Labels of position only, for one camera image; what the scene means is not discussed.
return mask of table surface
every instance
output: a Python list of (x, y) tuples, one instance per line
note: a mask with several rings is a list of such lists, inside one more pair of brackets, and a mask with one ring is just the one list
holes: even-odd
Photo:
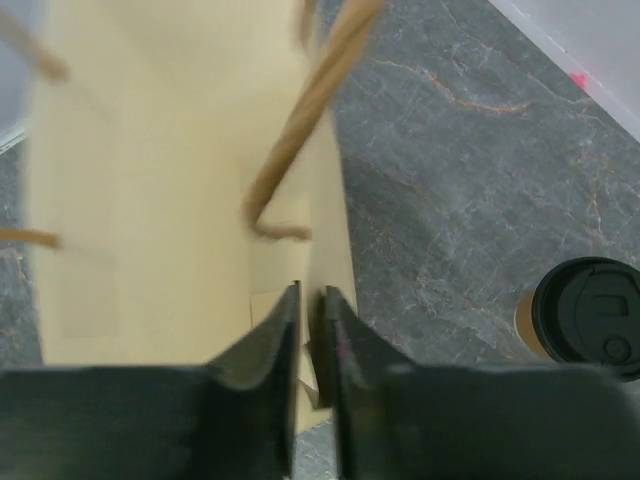
[[(389, 2), (334, 110), (360, 314), (413, 359), (533, 360), (513, 313), (549, 269), (638, 266), (638, 143), (488, 1)], [(0, 157), (2, 225), (19, 158)], [(38, 364), (20, 245), (0, 249), (0, 295), (0, 366)], [(328, 424), (300, 437), (298, 478), (335, 478), (332, 443)]]

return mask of twisted paper handle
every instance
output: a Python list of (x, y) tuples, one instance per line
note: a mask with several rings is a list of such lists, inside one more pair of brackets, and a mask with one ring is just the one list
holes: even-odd
[[(315, 1), (303, 1), (300, 36), (302, 43), (306, 44), (311, 35)], [(383, 6), (384, 0), (346, 0), (338, 14), (329, 39), (321, 50), (318, 65), (245, 197), (243, 216), (249, 229), (256, 235), (273, 240), (311, 238), (311, 231), (307, 227), (268, 225), (260, 222), (260, 216), (336, 90), (362, 55), (369, 30)]]
[[(306, 45), (311, 37), (315, 0), (302, 0), (300, 40)], [(311, 231), (300, 226), (267, 225), (260, 216), (269, 204), (287, 171), (322, 117), (331, 98), (342, 84), (367, 43), (369, 30), (384, 6), (384, 0), (346, 0), (307, 87), (289, 115), (284, 129), (262, 169), (254, 179), (243, 204), (249, 229), (270, 239), (307, 240)], [(49, 52), (23, 26), (0, 9), (0, 38), (36, 64), (52, 80), (65, 80), (69, 71), (61, 59)], [(61, 248), (58, 235), (37, 230), (2, 228), (0, 240), (15, 240), (49, 248)]]

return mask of marble countertop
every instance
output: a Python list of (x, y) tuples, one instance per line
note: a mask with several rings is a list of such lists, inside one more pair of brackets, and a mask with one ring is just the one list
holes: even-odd
[[(545, 273), (638, 266), (638, 143), (488, 1), (389, 2), (334, 109), (360, 315), (413, 359), (534, 359), (513, 315)], [(298, 478), (334, 478), (331, 435)]]

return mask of cup lid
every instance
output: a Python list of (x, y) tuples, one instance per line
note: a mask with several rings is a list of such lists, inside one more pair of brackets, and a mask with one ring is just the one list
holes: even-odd
[(533, 298), (540, 343), (561, 362), (606, 365), (625, 380), (640, 378), (640, 272), (616, 260), (564, 262)]

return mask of pink mark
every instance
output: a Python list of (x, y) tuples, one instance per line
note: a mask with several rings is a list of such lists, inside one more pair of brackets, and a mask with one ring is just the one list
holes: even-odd
[(338, 357), (344, 358), (348, 355), (347, 344), (341, 336), (338, 336)]
[(570, 73), (569, 78), (573, 80), (581, 89), (587, 88), (587, 76), (584, 73)]

